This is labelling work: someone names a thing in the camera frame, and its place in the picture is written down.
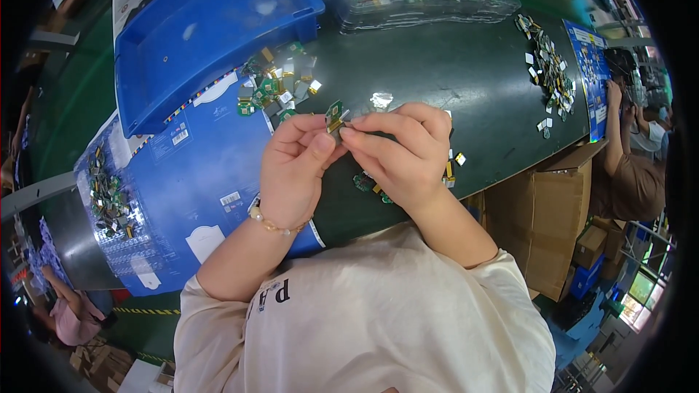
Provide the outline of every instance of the bracelet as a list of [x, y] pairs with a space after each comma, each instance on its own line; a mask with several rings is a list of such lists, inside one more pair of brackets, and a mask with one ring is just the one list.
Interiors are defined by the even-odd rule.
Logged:
[[290, 235], [292, 232], [299, 233], [303, 231], [303, 228], [308, 224], [308, 222], [310, 222], [309, 219], [306, 222], [299, 225], [298, 227], [295, 227], [291, 230], [277, 227], [274, 223], [268, 221], [265, 217], [262, 216], [259, 206], [253, 206], [250, 208], [250, 218], [258, 221], [259, 223], [262, 223], [262, 226], [264, 226], [264, 229], [266, 229], [267, 231], [280, 232], [282, 235]]

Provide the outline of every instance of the hand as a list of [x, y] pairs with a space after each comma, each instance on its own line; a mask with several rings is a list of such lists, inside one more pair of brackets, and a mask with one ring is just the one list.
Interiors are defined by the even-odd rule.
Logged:
[[324, 116], [299, 114], [284, 121], [262, 154], [262, 215], [288, 230], [309, 220], [318, 205], [323, 173], [346, 152], [335, 147]]
[[[449, 155], [451, 119], [441, 109], [406, 103], [390, 113], [372, 113], [340, 130], [359, 165], [412, 216], [446, 188], [442, 175]], [[382, 131], [398, 143], [364, 132]]]
[[617, 111], [621, 106], [621, 89], [611, 79], [607, 80], [607, 104], [610, 109], [616, 108]]
[[53, 269], [49, 265], [41, 266], [41, 274], [44, 275], [44, 278], [46, 278], [46, 279], [51, 279], [51, 278], [54, 278], [56, 276], [53, 273]]
[[621, 112], [621, 123], [623, 125], [630, 125], [636, 120], [636, 104], [630, 104], [624, 107]]
[[17, 154], [22, 150], [22, 136], [19, 133], [15, 133], [12, 137], [12, 143], [10, 143], [10, 155], [12, 155], [13, 160], [17, 159]]

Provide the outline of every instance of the window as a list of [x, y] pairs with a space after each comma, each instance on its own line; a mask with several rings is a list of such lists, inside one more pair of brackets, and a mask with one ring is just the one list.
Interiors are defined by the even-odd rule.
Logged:
[[644, 267], [641, 267], [636, 273], [631, 289], [621, 300], [624, 310], [619, 317], [635, 332], [640, 332], [664, 290], [665, 283], [650, 277], [644, 273]]

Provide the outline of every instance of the green floor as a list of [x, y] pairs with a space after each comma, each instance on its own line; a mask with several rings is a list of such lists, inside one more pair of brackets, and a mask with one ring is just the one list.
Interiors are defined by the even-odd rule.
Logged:
[[[525, 9], [537, 9], [590, 25], [611, 20], [598, 0], [520, 0]], [[32, 168], [36, 180], [73, 170], [87, 143], [115, 109], [111, 10], [81, 33], [76, 52], [52, 54], [40, 85], [44, 97], [33, 108], [30, 126]], [[45, 210], [51, 201], [42, 204]], [[179, 315], [135, 313], [131, 310], [179, 310], [179, 292], [152, 297], [131, 297], [120, 307], [118, 322], [101, 334], [116, 345], [158, 363], [173, 360], [172, 339]]]

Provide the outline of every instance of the pink shirt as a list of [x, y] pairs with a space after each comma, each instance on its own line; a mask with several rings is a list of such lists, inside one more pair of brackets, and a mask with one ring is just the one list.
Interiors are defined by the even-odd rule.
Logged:
[[102, 328], [92, 317], [104, 320], [104, 314], [95, 307], [83, 292], [76, 292], [83, 300], [83, 310], [76, 316], [68, 300], [61, 297], [51, 310], [51, 317], [56, 319], [56, 335], [58, 339], [68, 346], [84, 345], [97, 335]]

